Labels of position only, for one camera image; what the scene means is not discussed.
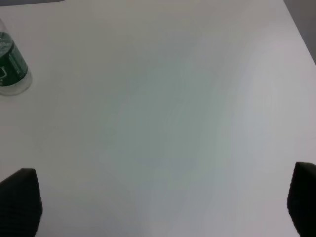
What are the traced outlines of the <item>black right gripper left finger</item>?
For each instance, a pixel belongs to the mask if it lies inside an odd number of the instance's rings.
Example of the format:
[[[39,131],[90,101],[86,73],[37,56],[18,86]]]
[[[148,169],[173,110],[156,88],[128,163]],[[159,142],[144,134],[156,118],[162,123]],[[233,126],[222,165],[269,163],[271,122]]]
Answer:
[[[0,183],[0,235],[34,237],[43,213],[36,170],[22,168]]]

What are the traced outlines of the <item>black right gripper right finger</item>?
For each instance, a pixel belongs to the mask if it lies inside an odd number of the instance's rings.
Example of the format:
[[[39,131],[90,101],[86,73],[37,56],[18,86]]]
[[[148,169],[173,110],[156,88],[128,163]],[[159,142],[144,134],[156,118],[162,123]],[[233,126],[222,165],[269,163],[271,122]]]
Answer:
[[[288,213],[301,237],[316,235],[316,166],[297,162],[287,198]]]

